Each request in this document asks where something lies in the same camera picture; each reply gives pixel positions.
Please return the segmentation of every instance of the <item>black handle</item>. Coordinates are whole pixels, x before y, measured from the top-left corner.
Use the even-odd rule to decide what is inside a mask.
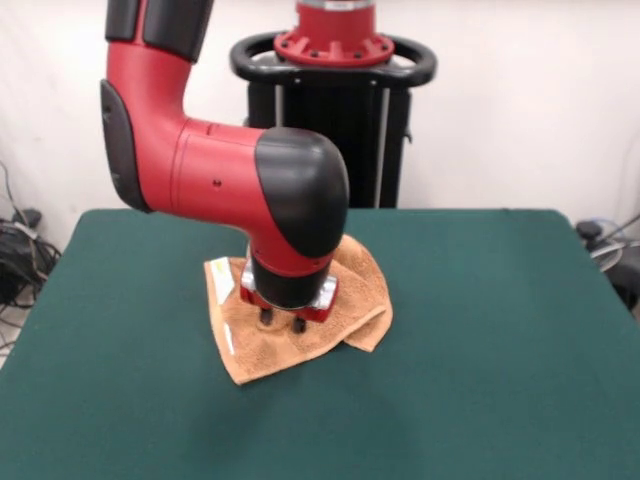
[[[328,68],[295,65],[277,57],[255,60],[261,53],[273,51],[273,41],[280,32],[254,35],[238,42],[231,50],[231,68],[250,82],[276,85],[354,86],[374,84],[382,88],[411,88],[429,83],[435,76],[438,61],[424,45],[400,37],[389,37],[395,54],[415,63],[401,67],[392,62],[367,68]]]
[[[213,0],[148,0],[140,12],[140,0],[109,0],[106,38],[130,42],[138,18],[144,15],[142,38],[160,50],[195,63],[207,32]]]

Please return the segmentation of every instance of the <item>green tablecloth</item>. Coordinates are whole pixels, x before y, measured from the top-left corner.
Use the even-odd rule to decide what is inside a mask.
[[[241,233],[85,215],[0,371],[0,478],[638,479],[640,332],[553,212],[350,213],[394,324],[236,387],[202,262]]]

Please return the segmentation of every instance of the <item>black joint cover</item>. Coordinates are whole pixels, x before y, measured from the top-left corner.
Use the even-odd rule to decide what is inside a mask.
[[[127,107],[107,80],[100,82],[100,97],[104,141],[113,186],[124,203],[136,210],[151,212],[140,188],[136,146]]]
[[[212,7],[213,0],[148,0],[145,43],[197,62]]]
[[[258,140],[255,158],[271,216],[291,247],[309,258],[332,253],[349,208],[338,148],[318,133],[275,127]]]
[[[106,38],[130,42],[136,35],[140,0],[109,0]]]
[[[329,273],[331,262],[305,277],[282,277],[267,268],[254,255],[253,276],[260,296],[269,304],[284,310],[295,310],[311,305]]]

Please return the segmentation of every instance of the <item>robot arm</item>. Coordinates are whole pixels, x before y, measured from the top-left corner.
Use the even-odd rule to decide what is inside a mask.
[[[327,277],[348,207],[346,169],[325,137],[189,118],[183,96],[213,0],[109,0],[107,156],[128,205],[244,230],[260,296],[307,307]]]

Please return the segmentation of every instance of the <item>brown towel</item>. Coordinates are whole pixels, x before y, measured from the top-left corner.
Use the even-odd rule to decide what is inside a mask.
[[[333,310],[325,323],[307,322],[303,334],[292,331],[294,315],[282,310],[274,310],[271,325],[263,325],[260,309],[240,300],[246,260],[229,261],[235,287],[222,305],[209,262],[205,274],[213,334],[225,368],[238,385],[317,358],[341,341],[372,352],[391,326],[393,311],[384,275],[367,249],[347,235],[330,268],[340,282]]]

